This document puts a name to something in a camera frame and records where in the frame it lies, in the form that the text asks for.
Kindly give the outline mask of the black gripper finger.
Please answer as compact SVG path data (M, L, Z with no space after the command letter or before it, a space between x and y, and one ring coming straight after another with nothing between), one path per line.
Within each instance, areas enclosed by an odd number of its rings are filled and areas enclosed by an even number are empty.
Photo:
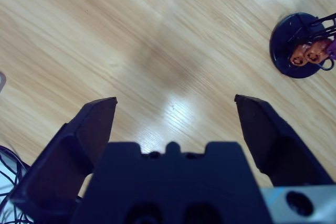
M274 186L334 184L312 151L268 102L240 94L234 101L254 162Z
M10 202L33 221L69 221L85 178L109 141L116 98L85 104L64 124L10 194Z

